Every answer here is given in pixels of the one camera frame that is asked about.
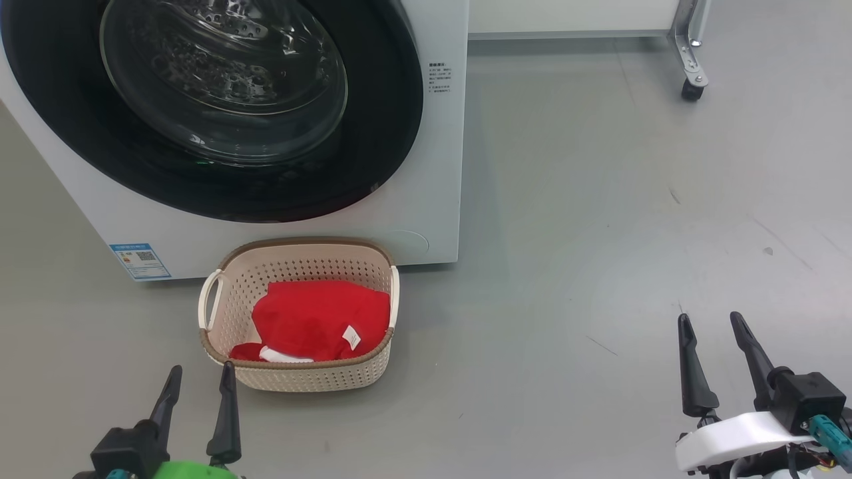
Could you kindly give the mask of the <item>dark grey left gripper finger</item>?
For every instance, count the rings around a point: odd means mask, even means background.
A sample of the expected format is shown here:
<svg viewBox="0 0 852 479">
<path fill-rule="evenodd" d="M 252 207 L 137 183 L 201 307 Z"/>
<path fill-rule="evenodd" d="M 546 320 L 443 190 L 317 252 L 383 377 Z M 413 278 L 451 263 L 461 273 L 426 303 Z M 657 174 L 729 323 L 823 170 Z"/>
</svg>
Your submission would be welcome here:
<svg viewBox="0 0 852 479">
<path fill-rule="evenodd" d="M 211 466 L 228 466 L 242 458 L 236 383 L 236 368 L 231 361 L 226 361 L 219 385 L 221 401 L 215 430 L 205 450 Z"/>
<path fill-rule="evenodd" d="M 178 403 L 180 388 L 182 388 L 182 373 L 181 366 L 171 368 L 150 415 L 149 421 L 157 426 L 157 443 L 168 443 L 172 412 Z"/>
</svg>

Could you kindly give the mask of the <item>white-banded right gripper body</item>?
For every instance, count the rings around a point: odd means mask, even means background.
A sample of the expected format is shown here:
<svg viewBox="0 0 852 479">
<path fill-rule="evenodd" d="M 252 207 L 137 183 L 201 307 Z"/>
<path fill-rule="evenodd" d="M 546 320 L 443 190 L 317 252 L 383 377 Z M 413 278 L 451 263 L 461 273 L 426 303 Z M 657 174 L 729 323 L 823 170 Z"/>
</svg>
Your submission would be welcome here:
<svg viewBox="0 0 852 479">
<path fill-rule="evenodd" d="M 675 445 L 679 470 L 721 478 L 791 478 L 788 446 L 813 442 L 791 433 L 772 412 L 748 412 L 685 434 Z"/>
</svg>

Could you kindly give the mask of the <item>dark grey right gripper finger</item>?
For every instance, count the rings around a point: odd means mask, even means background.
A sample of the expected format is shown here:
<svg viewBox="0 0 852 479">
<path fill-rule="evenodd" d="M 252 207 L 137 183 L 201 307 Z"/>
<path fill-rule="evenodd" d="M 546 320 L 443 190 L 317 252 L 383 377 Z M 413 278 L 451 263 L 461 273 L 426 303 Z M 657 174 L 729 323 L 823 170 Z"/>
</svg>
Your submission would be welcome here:
<svg viewBox="0 0 852 479">
<path fill-rule="evenodd" d="M 755 391 L 753 405 L 757 411 L 767 411 L 772 403 L 773 389 L 769 385 L 769 373 L 775 369 L 769 357 L 749 328 L 743 315 L 730 313 L 730 322 L 737 346 L 745 355 L 749 376 Z"/>
<path fill-rule="evenodd" d="M 678 352 L 682 412 L 693 418 L 703 418 L 720 406 L 718 396 L 711 390 L 697 354 L 698 341 L 690 316 L 678 317 Z"/>
</svg>

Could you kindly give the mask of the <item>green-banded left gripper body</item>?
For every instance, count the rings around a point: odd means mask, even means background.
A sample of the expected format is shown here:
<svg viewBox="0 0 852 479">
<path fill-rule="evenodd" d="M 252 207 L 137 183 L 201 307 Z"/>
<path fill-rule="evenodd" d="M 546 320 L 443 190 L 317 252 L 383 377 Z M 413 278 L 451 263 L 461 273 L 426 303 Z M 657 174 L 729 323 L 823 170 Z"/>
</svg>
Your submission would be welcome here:
<svg viewBox="0 0 852 479">
<path fill-rule="evenodd" d="M 192 461 L 170 461 L 161 464 L 154 479 L 238 479 L 225 466 L 207 466 Z"/>
</svg>

